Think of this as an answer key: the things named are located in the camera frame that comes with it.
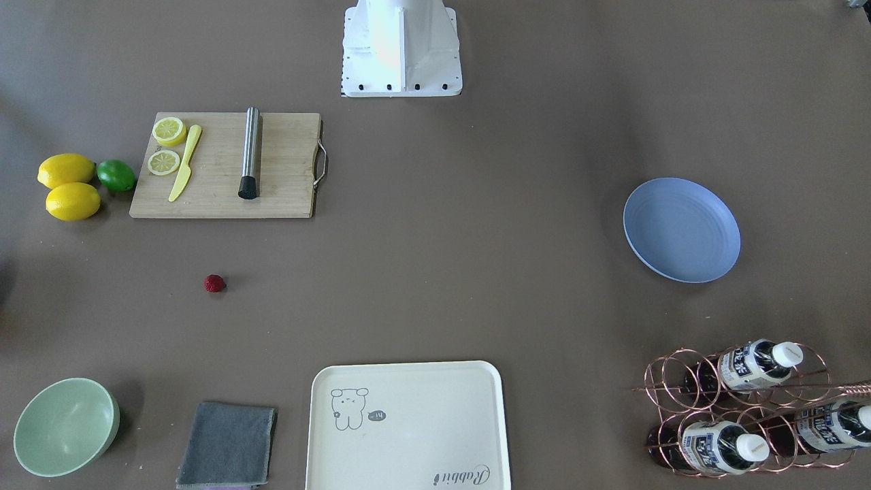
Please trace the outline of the red strawberry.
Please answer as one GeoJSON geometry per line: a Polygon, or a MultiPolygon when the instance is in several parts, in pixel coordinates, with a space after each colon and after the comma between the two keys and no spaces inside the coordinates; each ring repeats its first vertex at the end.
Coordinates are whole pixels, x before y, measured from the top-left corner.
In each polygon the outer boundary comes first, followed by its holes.
{"type": "Polygon", "coordinates": [[[220,275],[208,275],[203,281],[203,288],[209,293],[220,293],[227,288],[227,283],[220,275]]]}

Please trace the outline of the wooden cutting board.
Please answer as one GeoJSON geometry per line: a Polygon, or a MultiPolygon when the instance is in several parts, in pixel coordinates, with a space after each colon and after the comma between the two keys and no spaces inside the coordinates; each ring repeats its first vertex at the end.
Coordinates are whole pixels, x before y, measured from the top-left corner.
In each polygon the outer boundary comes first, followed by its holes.
{"type": "Polygon", "coordinates": [[[192,155],[192,177],[177,201],[168,197],[176,177],[156,176],[142,165],[129,214],[137,219],[291,219],[314,213],[315,181],[323,133],[320,114],[261,115],[258,195],[237,195],[242,179],[246,115],[243,112],[175,112],[203,129],[192,155]]]}

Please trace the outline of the dark drink bottle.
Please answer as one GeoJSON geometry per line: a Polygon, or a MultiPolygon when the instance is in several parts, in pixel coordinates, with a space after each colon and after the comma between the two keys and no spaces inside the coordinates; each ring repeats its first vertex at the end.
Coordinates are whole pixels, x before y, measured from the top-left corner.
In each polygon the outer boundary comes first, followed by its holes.
{"type": "Polygon", "coordinates": [[[660,426],[650,431],[645,446],[663,468],[709,477],[744,474],[770,456],[763,436],[730,421],[660,426]]]}
{"type": "Polygon", "coordinates": [[[804,350],[797,342],[758,339],[705,357],[685,374],[680,391],[708,402],[749,398],[754,391],[785,382],[803,360],[804,350]]]}
{"type": "Polygon", "coordinates": [[[843,399],[774,416],[763,427],[782,456],[863,449],[870,446],[870,406],[843,399]]]}

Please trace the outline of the lemon slice lower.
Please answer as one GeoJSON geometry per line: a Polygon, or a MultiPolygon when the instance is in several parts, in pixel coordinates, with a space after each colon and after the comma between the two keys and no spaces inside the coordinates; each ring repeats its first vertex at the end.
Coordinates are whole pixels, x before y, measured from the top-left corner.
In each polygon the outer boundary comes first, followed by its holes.
{"type": "Polygon", "coordinates": [[[181,164],[181,157],[171,150],[159,150],[147,159],[148,171],[153,176],[168,176],[177,171],[181,164]]]}

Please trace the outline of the yellow lemon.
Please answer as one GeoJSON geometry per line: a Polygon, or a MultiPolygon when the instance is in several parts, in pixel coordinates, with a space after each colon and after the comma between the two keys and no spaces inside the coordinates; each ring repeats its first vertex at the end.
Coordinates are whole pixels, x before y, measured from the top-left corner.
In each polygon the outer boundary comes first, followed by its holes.
{"type": "Polygon", "coordinates": [[[71,182],[50,190],[46,211],[62,221],[80,221],[96,214],[101,207],[97,189],[87,183],[71,182]]]}
{"type": "Polygon", "coordinates": [[[79,153],[59,153],[40,164],[37,181],[47,189],[68,183],[89,183],[96,173],[96,164],[79,153]]]}

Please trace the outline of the dark drink bottle top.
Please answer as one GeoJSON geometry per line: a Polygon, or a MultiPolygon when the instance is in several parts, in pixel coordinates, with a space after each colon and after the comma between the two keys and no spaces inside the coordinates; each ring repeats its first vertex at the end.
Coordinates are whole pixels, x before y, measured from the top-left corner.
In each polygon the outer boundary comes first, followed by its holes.
{"type": "Polygon", "coordinates": [[[680,391],[708,402],[749,398],[754,391],[785,382],[803,360],[804,350],[797,342],[758,339],[705,357],[685,374],[680,391]]]}

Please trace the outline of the cream rabbit tray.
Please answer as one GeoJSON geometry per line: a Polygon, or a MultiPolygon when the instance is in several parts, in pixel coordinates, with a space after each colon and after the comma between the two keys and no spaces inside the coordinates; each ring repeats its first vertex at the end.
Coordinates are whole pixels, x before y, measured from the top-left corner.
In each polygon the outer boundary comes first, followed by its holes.
{"type": "Polygon", "coordinates": [[[335,365],[314,378],[308,489],[510,489],[491,363],[335,365]]]}

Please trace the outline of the grey folded cloth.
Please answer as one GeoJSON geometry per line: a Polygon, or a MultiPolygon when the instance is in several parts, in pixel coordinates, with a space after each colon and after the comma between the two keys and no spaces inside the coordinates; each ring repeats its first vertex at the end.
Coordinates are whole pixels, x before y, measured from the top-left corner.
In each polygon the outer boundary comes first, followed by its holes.
{"type": "Polygon", "coordinates": [[[178,468],[178,489],[252,489],[268,482],[276,412],[201,402],[178,468]]]}

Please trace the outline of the yellow lemon upper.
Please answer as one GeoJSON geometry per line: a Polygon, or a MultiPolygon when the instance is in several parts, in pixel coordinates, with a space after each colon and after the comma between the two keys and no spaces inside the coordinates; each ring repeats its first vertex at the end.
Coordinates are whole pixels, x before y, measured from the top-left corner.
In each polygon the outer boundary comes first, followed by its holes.
{"type": "Polygon", "coordinates": [[[40,164],[37,181],[47,189],[68,183],[89,183],[96,173],[96,164],[79,153],[59,153],[40,164]]]}

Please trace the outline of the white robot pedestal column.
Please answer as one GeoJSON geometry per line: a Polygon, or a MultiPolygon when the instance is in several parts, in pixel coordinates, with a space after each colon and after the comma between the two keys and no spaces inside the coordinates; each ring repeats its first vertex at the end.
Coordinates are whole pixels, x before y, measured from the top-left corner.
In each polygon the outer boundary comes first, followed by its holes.
{"type": "Polygon", "coordinates": [[[442,1],[359,1],[344,12],[340,94],[452,97],[463,90],[457,13],[442,1]]]}

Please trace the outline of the green lime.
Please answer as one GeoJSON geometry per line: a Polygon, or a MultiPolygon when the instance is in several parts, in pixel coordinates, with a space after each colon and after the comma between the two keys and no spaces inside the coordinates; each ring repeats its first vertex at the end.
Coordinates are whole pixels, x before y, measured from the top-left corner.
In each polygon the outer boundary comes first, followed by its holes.
{"type": "Polygon", "coordinates": [[[115,193],[131,191],[137,184],[133,168],[119,159],[106,159],[97,164],[96,176],[106,189],[115,193]]]}

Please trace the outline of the yellow lemon lower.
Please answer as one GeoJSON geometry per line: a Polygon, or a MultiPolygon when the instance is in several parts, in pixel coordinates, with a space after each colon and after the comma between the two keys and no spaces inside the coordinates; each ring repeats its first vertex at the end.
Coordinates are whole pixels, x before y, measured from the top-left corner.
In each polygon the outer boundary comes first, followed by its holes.
{"type": "Polygon", "coordinates": [[[96,214],[101,207],[97,189],[87,183],[71,182],[50,190],[46,211],[62,221],[80,221],[96,214]]]}

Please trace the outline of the green bowl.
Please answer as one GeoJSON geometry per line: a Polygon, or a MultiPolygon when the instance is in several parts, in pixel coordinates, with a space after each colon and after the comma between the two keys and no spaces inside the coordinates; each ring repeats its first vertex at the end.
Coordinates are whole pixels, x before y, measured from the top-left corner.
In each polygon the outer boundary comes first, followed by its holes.
{"type": "Polygon", "coordinates": [[[120,425],[117,400],[89,378],[54,382],[22,410],[14,453],[31,474],[54,478],[91,464],[111,446],[120,425]]]}

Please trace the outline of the steel muddler black tip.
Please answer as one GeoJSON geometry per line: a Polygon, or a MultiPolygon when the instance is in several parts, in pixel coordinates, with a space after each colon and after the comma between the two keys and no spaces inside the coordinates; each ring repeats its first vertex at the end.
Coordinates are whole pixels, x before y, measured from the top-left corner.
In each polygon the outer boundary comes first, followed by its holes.
{"type": "Polygon", "coordinates": [[[256,199],[258,190],[259,140],[261,139],[261,112],[255,106],[246,109],[246,126],[242,159],[242,177],[237,196],[256,199]]]}

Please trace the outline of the yellow plastic knife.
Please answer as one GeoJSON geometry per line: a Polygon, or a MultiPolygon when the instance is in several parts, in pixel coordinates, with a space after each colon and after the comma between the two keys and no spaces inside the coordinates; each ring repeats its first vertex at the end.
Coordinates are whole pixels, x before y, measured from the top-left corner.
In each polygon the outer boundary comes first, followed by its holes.
{"type": "Polygon", "coordinates": [[[190,127],[188,130],[186,143],[184,143],[184,152],[180,161],[180,166],[177,170],[176,180],[174,180],[174,185],[172,186],[170,195],[168,196],[168,202],[177,201],[181,193],[186,188],[190,177],[192,177],[192,168],[190,166],[190,163],[192,161],[193,153],[195,152],[196,146],[198,146],[202,131],[203,129],[202,127],[200,127],[200,125],[192,125],[192,127],[190,127]]]}

